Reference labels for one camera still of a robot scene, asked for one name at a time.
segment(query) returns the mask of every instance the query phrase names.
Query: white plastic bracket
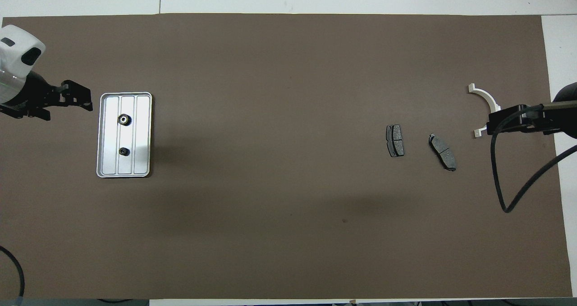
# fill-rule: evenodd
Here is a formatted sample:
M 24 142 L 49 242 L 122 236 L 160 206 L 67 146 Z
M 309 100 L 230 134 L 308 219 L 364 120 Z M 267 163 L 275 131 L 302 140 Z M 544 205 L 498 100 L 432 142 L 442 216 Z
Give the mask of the white plastic bracket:
M 478 94 L 478 95 L 482 96 L 482 98 L 484 98 L 485 101 L 487 101 L 487 104 L 489 105 L 489 109 L 491 110 L 491 113 L 501 110 L 501 106 L 497 104 L 497 102 L 495 101 L 493 96 L 485 90 L 481 90 L 480 88 L 476 88 L 475 83 L 469 84 L 468 90 L 469 90 L 469 93 Z M 479 129 L 475 129 L 473 131 L 473 134 L 475 135 L 475 138 L 479 138 L 483 135 L 482 131 L 486 131 L 486 130 L 487 130 L 487 123 L 485 123 L 484 127 L 479 128 Z

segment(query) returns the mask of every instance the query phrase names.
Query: brown mat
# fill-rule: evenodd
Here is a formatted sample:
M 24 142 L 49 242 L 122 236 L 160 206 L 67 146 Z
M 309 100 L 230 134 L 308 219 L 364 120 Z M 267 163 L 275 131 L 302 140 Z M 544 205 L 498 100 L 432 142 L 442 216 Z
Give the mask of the brown mat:
M 6 18 L 35 71 L 95 111 L 0 115 L 0 242 L 28 297 L 570 296 L 559 177 L 507 215 L 487 104 L 548 101 L 540 17 L 163 14 Z M 152 176 L 96 176 L 98 101 L 155 98 Z M 391 158 L 399 123 L 406 156 Z M 430 133 L 455 153 L 444 170 Z M 501 136 L 508 199 L 554 156 Z M 0 262 L 1 298 L 17 276 Z

